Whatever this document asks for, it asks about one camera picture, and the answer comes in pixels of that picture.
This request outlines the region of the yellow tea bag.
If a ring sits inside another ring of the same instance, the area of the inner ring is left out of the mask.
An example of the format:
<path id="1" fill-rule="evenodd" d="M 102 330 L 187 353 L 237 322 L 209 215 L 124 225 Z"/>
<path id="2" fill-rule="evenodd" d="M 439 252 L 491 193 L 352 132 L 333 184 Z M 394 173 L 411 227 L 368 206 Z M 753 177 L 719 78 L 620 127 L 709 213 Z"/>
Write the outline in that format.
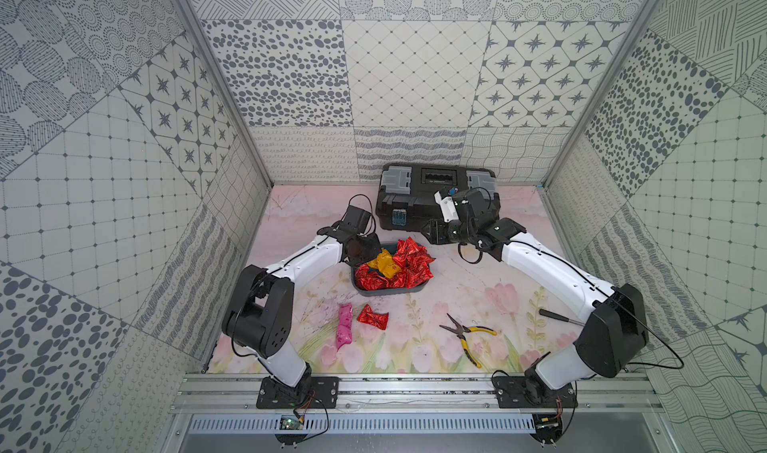
<path id="1" fill-rule="evenodd" d="M 395 261 L 393 255 L 385 248 L 381 250 L 376 258 L 367 263 L 370 269 L 377 271 L 386 279 L 393 279 L 401 272 L 399 263 Z"/>

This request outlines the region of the red tea bag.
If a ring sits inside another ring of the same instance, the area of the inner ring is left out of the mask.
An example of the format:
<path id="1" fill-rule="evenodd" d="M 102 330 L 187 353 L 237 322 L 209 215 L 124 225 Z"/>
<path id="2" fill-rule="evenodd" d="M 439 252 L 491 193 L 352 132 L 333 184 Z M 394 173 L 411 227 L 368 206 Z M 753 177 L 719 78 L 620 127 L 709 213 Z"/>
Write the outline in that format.
<path id="1" fill-rule="evenodd" d="M 387 325 L 389 324 L 389 315 L 387 313 L 375 312 L 368 304 L 366 304 L 358 315 L 357 322 L 386 331 Z"/>

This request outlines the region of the magenta tea bag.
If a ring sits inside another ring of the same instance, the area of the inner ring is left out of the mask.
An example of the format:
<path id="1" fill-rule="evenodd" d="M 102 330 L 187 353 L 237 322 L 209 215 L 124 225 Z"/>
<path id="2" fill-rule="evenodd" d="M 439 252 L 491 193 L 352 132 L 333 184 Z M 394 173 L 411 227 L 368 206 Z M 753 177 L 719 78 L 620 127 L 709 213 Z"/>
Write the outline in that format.
<path id="1" fill-rule="evenodd" d="M 339 309 L 339 324 L 336 333 L 336 347 L 341 349 L 343 346 L 351 344 L 353 340 L 353 322 L 354 308 L 351 303 L 343 304 Z"/>

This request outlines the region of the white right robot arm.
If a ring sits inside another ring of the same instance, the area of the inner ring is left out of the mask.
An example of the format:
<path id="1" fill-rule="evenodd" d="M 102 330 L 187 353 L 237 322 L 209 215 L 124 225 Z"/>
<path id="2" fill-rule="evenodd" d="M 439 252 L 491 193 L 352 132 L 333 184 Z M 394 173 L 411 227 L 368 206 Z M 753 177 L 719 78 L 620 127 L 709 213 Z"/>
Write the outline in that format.
<path id="1" fill-rule="evenodd" d="M 541 404 L 581 379 L 615 377 L 648 343 L 641 292 L 612 285 L 554 253 L 525 227 L 501 217 L 499 205 L 475 189 L 440 189 L 433 196 L 439 215 L 423 235 L 432 244 L 470 244 L 481 255 L 513 267 L 554 294 L 582 322 L 579 336 L 547 353 L 525 371 L 525 394 Z"/>

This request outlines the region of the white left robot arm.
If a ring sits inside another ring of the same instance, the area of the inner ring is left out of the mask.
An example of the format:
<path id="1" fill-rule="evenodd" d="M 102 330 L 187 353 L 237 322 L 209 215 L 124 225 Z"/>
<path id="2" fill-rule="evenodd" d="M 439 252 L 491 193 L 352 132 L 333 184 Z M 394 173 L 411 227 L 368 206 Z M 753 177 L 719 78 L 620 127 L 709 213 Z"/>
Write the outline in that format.
<path id="1" fill-rule="evenodd" d="M 340 263 L 359 267 L 381 251 L 377 233 L 359 233 L 339 221 L 321 228 L 286 259 L 266 267 L 246 266 L 222 321 L 233 353 L 256 357 L 277 381 L 299 387 L 310 373 L 289 341 L 295 294 L 325 270 Z"/>

